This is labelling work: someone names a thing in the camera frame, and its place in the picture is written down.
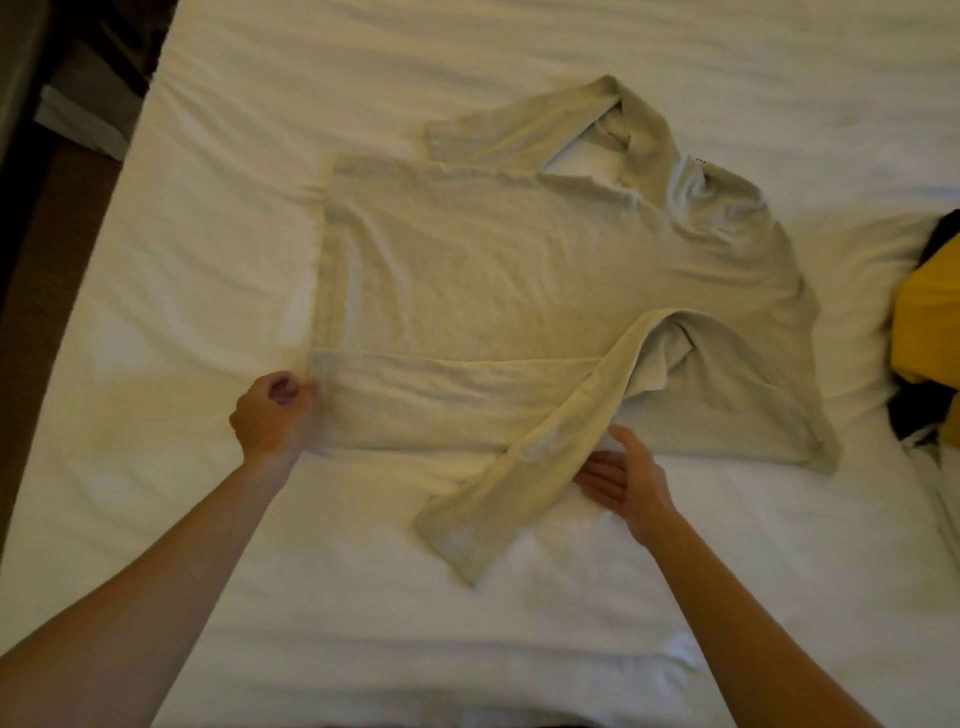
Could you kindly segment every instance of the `finger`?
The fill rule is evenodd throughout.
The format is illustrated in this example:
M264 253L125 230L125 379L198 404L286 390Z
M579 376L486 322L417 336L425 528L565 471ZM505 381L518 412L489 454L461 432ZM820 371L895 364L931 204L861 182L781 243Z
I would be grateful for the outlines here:
M300 383L293 405L297 409L309 410L320 399L320 382L316 379L305 379Z
M599 491L593 490L592 488L581 487L580 492L594 503L599 505L601 508L606 508L608 511L614 512L617 516L620 515L620 510L623 504L619 500L611 498L610 496L606 496Z
M653 464L654 456L641 443L634 432L620 425L610 425L607 431L627 451L627 466L629 468L649 468Z
M250 387L250 392L260 397L269 397L271 390L278 384L286 384L291 379L296 378L297 375L293 372L270 372L268 375L259 376L255 379Z
M624 487L627 485L627 471L623 466L617 467L615 465L607 465L606 463L597 462L596 460L588 460L586 463L584 463L580 470L585 473L598 475L605 480L609 480L611 483L616 483L617 485L622 485Z
M291 375L270 388L270 399L276 404L289 404L297 396L299 390L300 378L297 375Z
M615 498L617 500L623 500L627 496L627 489L622 485L617 485L616 483L611 483L609 480L606 480L602 477L597 477L590 473L585 473L580 471L573 476L573 482L579 485L581 488L590 488L591 490L598 491L603 493L605 496Z
M611 450L595 450L587 460L592 460L597 463L607 463L607 465L614 465L618 468L627 467L627 456L622 452L613 452Z

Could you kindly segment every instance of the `bed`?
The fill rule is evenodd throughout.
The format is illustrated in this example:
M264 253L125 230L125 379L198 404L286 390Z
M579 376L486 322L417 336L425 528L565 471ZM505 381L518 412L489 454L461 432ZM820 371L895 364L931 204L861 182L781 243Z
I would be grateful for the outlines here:
M958 33L947 0L180 0L43 404L0 649L238 462L254 376L302 370L337 153L418 157L426 121L612 73L765 190L845 450L830 479L663 458L674 499L886 725L957 723L960 579L883 404L891 292L960 202ZM304 457L158 724L730 724L649 556L578 493L458 583L409 521L465 462Z

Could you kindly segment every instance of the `fabric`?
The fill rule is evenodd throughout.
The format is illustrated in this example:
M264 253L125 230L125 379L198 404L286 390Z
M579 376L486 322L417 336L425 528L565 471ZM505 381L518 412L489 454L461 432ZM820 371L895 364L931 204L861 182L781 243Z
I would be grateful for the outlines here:
M945 215L916 271L894 298L890 365L902 386L887 405L900 439L932 425L955 443L960 429L960 210Z
M618 185L541 171L591 127L622 147ZM816 303L756 187L681 154L610 76L427 139L433 162L334 172L310 364L331 419L314 446L502 452L415 520L467 582L614 416L658 452L835 468Z

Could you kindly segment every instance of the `forearm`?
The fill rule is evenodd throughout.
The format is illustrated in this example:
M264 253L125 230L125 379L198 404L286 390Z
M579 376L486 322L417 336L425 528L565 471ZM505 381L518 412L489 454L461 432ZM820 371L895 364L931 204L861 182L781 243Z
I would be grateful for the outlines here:
M291 467L241 466L128 567L0 658L0 724L149 725Z
M878 728L682 516L664 513L648 547L739 728Z

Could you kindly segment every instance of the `person's left hand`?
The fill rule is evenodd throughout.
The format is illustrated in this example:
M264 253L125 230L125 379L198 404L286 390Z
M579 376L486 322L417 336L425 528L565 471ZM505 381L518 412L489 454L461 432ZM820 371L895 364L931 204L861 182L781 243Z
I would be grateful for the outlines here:
M255 381L230 415L244 461L271 458L292 465L306 446L310 414L319 403L313 379L273 372Z

